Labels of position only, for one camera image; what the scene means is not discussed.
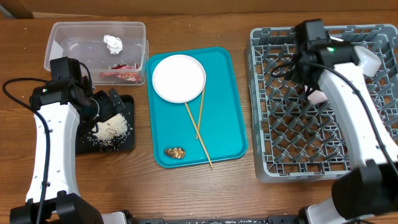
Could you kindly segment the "wooden chopstick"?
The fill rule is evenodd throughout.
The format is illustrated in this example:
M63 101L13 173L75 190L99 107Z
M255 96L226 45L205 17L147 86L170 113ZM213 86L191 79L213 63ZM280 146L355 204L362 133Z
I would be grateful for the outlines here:
M200 126L201 126L201 117L202 117L202 112L203 112L204 97L205 97L205 87L203 88L203 91L201 93L200 112L199 112L198 123L197 123L198 130L200 130Z

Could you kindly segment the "wooden chopstick slanted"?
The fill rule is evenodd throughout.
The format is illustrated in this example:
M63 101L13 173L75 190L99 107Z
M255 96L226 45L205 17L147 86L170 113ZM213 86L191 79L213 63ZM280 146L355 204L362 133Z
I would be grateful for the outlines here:
M195 120L193 119L193 115L192 115L192 112L190 111L190 108L189 108L189 106L188 106L188 103L185 102L184 105L185 105L185 107L186 107L186 109L187 109L187 113L188 113L188 115L189 115L189 117L190 117L190 120L191 120L191 122L192 122L192 124L193 124L193 127L194 127L194 129L195 129L195 132L196 132L196 134L197 134L197 136L198 136L198 139L199 139L199 141L200 141L200 143L201 143L201 146L202 146L202 148L203 148L203 150L204 150L204 153L205 153L205 155L206 155L206 158L208 159L208 162L209 162L209 164L210 164L210 167L213 168L213 163L212 163L212 161L211 161L211 159L210 159L210 157L209 157L207 148L206 148L206 146L205 146L205 144L204 144L204 142L203 142L203 140L202 140L202 138L201 138L201 134L200 134L200 132L199 132L198 126L196 125L196 122L195 122Z

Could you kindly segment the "brown food scrap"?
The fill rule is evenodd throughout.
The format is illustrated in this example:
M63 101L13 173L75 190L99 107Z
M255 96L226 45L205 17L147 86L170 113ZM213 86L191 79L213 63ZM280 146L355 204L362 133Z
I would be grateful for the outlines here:
M174 147L166 149L164 154L172 159L183 159L185 157L185 150L181 147Z

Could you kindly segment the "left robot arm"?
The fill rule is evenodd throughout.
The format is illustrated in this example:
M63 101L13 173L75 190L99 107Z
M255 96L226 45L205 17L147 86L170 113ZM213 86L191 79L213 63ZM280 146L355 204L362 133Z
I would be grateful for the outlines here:
M11 223L133 223L127 210L100 213L80 197L75 176L79 131L89 132L124 109L115 90L93 93L87 79L64 78L33 90L28 109L37 130L33 178L26 203L11 209Z

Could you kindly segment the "large white plate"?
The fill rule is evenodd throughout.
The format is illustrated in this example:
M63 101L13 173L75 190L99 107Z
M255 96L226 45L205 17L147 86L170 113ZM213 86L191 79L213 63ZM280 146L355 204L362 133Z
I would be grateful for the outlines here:
M162 59L152 73L155 92L171 103L187 103L204 89L206 72L203 65L188 55L171 55Z

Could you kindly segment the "red snack wrapper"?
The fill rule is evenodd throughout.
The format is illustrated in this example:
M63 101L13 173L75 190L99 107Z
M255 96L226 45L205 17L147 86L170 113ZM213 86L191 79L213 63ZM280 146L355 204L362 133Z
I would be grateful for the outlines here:
M139 65L137 63L123 63L113 65L108 67L110 72L101 72L100 78L117 77L125 81L138 82L140 80L140 75L138 72L125 72L124 70L138 69Z

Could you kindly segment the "white bowl with crumbs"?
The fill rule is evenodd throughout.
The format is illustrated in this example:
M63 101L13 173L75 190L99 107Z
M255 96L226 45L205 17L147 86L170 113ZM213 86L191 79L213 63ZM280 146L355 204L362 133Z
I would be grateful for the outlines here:
M311 102L314 105L317 105L319 103L323 103L324 101L327 101L328 98L322 91L315 90L313 93L311 93L308 97L309 102Z

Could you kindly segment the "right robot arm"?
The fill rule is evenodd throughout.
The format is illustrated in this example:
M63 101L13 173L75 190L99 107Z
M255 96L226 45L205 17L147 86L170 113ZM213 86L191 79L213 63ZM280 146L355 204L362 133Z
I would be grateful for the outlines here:
M397 211L397 144L369 95L365 76L381 60L349 42L299 44L294 62L307 86L330 102L343 133L350 172L332 185L331 197L303 210L306 223L348 223Z

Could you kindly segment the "white napkin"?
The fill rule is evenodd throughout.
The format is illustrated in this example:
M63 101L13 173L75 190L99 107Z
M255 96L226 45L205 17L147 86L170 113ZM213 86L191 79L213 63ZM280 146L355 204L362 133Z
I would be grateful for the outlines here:
M119 37L104 35L103 42L112 55L117 55L123 50L123 42Z

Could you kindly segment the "grey-green bowl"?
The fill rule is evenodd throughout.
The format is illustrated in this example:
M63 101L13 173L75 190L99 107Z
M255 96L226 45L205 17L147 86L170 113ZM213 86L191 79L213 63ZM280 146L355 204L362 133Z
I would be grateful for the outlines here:
M381 66L380 58L362 46L355 46L354 50L359 58L359 66L363 69L363 74L374 77Z

